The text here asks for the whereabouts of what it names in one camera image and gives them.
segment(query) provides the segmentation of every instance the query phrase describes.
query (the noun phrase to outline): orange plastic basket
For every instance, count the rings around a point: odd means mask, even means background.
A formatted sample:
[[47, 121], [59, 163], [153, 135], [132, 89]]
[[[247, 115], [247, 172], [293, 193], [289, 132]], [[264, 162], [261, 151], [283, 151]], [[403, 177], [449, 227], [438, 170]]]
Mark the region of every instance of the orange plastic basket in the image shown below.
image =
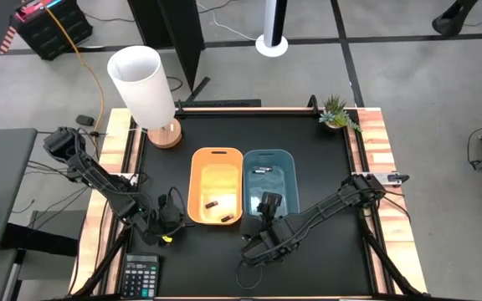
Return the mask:
[[230, 225], [243, 215], [243, 154], [206, 147], [192, 155], [187, 212], [199, 223]]

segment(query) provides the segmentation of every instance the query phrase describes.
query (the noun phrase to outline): succulent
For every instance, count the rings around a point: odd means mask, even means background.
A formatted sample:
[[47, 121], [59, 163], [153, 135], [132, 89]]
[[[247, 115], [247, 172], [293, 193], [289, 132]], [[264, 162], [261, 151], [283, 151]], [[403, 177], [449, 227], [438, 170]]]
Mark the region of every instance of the succulent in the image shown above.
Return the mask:
[[360, 126], [354, 123], [349, 114], [343, 110], [345, 105], [345, 100], [341, 100], [339, 95], [331, 95], [324, 103], [325, 112], [320, 115], [319, 122], [325, 122], [336, 127], [350, 126], [357, 131], [362, 131]]

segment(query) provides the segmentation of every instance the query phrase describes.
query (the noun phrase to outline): metal bracket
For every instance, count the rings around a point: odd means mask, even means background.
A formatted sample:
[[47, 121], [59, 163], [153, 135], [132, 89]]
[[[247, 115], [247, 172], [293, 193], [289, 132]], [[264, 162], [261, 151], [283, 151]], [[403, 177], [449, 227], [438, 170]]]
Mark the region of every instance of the metal bracket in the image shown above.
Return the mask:
[[383, 186], [401, 186], [410, 176], [398, 172], [353, 172], [352, 175], [373, 175]]

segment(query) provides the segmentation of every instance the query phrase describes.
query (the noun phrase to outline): blue bin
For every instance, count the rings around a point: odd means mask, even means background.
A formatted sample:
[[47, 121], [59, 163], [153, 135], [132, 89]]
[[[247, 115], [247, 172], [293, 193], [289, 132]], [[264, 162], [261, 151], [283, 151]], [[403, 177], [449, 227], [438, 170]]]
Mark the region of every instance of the blue bin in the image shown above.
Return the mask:
[[[272, 171], [254, 173], [260, 167]], [[264, 192], [282, 196], [276, 217], [299, 213], [299, 192], [293, 156], [285, 150], [251, 150], [243, 158], [243, 211], [259, 215], [258, 204]]]

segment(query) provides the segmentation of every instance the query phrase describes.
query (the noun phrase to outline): white cable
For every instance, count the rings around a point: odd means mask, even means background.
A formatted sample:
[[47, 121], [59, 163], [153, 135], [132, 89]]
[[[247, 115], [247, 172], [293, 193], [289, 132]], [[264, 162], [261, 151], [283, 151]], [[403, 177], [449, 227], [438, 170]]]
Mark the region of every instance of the white cable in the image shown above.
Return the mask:
[[246, 39], [248, 39], [248, 40], [251, 40], [251, 41], [257, 41], [257, 40], [258, 40], [258, 39], [256, 39], [256, 38], [247, 37], [246, 35], [240, 33], [239, 31], [233, 30], [233, 29], [231, 29], [230, 27], [228, 27], [228, 26], [226, 26], [226, 25], [219, 24], [219, 23], [217, 22], [217, 17], [215, 16], [215, 12], [214, 12], [213, 10], [211, 10], [211, 11], [208, 10], [206, 7], [204, 7], [204, 6], [203, 6], [202, 4], [200, 4], [200, 3], [197, 3], [197, 5], [198, 5], [199, 7], [201, 7], [201, 8], [203, 8], [203, 9], [207, 10], [206, 13], [211, 13], [211, 14], [213, 15], [213, 22], [215, 23], [215, 25], [217, 25], [217, 26], [219, 26], [219, 27], [222, 27], [222, 28], [225, 28], [225, 29], [231, 31], [232, 33], [236, 33], [236, 34], [240, 35], [241, 37], [246, 38]]

